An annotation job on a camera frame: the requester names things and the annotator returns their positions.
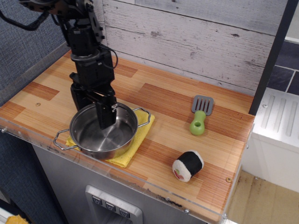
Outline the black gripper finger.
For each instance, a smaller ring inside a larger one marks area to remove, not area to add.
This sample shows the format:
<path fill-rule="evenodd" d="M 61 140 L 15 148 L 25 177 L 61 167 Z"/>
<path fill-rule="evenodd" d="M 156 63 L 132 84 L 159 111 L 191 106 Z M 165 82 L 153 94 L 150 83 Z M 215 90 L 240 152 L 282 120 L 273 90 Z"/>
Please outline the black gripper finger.
<path fill-rule="evenodd" d="M 71 85 L 71 95 L 78 111 L 95 103 L 95 97 L 92 90 L 77 83 Z"/>
<path fill-rule="evenodd" d="M 95 103 L 96 113 L 101 130 L 104 130 L 116 122 L 117 101 L 116 99 L 98 101 Z"/>

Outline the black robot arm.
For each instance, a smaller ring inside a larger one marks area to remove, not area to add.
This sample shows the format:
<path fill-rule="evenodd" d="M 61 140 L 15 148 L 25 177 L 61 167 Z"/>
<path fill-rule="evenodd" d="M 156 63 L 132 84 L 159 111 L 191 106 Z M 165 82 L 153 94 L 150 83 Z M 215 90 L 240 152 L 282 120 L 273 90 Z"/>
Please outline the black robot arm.
<path fill-rule="evenodd" d="M 21 0 L 29 10 L 41 15 L 31 24 L 24 25 L 4 14 L 5 22 L 27 31 L 37 30 L 51 16 L 59 25 L 67 45 L 71 48 L 71 59 L 77 71 L 70 74 L 73 83 L 71 95 L 77 110 L 95 104 L 96 117 L 101 129 L 116 122 L 117 100 L 111 83 L 114 69 L 111 54 L 113 49 L 102 44 L 105 39 L 92 0 Z"/>

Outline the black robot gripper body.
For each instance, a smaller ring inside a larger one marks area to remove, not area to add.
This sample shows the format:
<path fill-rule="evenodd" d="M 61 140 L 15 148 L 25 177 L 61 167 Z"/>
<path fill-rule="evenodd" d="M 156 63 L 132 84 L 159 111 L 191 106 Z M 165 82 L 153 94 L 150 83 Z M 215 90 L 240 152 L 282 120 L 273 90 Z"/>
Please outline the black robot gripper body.
<path fill-rule="evenodd" d="M 77 72 L 71 73 L 73 83 L 91 89 L 94 93 L 95 103 L 116 99 L 115 91 L 111 86 L 114 80 L 114 68 L 111 53 L 108 50 L 96 50 L 87 56 L 71 54 Z"/>

